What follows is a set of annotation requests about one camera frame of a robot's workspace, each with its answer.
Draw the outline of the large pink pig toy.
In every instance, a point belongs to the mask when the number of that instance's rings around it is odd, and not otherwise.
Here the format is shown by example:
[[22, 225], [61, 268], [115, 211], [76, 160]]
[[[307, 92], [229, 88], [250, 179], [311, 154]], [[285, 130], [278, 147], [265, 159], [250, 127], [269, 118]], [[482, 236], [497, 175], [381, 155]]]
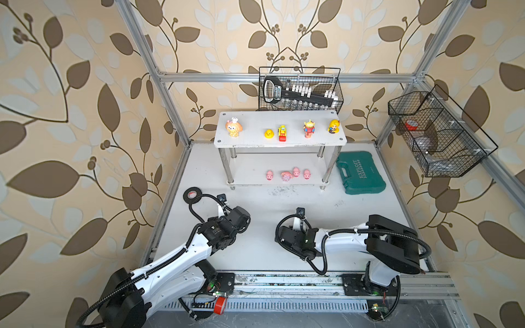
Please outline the large pink pig toy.
[[282, 172], [282, 173], [281, 173], [281, 179], [282, 179], [284, 182], [288, 182], [288, 181], [290, 181], [292, 178], [293, 178], [293, 175], [292, 175], [291, 172]]

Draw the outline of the orange cat toy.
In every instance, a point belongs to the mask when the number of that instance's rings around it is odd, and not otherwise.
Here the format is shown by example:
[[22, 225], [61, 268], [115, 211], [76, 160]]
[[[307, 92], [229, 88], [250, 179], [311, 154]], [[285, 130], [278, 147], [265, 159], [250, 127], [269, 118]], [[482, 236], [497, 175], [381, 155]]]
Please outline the orange cat toy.
[[240, 132], [243, 131], [242, 125], [239, 123], [238, 118], [233, 117], [226, 121], [226, 130], [232, 138], [238, 138]]

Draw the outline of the yellow rubber duck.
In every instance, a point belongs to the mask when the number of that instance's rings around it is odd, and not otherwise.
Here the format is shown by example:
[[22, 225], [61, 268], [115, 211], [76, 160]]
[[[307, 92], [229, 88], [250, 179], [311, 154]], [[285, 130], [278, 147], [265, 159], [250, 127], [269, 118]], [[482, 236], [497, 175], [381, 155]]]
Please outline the yellow rubber duck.
[[273, 130], [271, 130], [271, 129], [268, 129], [268, 130], [265, 131], [265, 138], [266, 139], [273, 139], [274, 135], [275, 134], [274, 134]]

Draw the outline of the yellow red toy car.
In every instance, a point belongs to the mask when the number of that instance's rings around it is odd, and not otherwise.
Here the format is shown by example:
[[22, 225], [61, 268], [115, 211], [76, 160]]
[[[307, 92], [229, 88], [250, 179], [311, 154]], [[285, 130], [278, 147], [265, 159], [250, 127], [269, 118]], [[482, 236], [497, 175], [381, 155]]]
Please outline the yellow red toy car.
[[281, 125], [278, 128], [278, 140], [280, 142], [286, 142], [287, 140], [287, 127], [285, 125]]

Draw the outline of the alien figure toy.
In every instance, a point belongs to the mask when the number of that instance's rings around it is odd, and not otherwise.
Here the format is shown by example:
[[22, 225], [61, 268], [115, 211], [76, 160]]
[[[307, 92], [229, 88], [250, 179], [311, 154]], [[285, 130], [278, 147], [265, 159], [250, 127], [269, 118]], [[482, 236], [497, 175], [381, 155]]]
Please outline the alien figure toy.
[[304, 136], [309, 139], [314, 135], [315, 123], [312, 120], [304, 123]]

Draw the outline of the yellow bear toy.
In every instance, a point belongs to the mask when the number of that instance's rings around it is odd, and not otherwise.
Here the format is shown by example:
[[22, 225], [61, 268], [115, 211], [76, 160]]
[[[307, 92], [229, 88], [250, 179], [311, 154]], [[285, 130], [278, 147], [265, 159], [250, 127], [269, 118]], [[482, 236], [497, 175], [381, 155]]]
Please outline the yellow bear toy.
[[340, 128], [340, 121], [339, 120], [332, 120], [329, 123], [328, 132], [330, 134], [336, 134], [336, 133], [339, 132], [339, 128]]

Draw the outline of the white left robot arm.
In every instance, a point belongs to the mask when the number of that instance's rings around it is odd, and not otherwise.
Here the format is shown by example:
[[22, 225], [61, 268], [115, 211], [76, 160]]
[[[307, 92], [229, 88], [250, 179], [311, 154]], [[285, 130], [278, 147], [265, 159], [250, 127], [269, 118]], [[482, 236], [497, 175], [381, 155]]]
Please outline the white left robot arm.
[[185, 243], [149, 265], [131, 272], [117, 270], [94, 307], [100, 327], [142, 327], [172, 301], [217, 291], [223, 285], [208, 259], [232, 245], [250, 222], [250, 214], [237, 206], [225, 216], [195, 225]]

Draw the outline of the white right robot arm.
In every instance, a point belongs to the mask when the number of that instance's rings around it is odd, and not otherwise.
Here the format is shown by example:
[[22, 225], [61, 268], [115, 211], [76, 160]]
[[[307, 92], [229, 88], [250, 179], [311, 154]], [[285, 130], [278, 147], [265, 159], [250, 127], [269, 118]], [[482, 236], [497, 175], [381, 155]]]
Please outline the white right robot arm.
[[313, 228], [301, 214], [282, 219], [275, 230], [281, 248], [306, 262], [320, 276], [328, 272], [328, 254], [361, 252], [374, 257], [366, 265], [365, 288], [387, 288], [400, 274], [418, 275], [420, 261], [431, 255], [430, 246], [418, 233], [381, 215], [366, 223], [333, 230]]

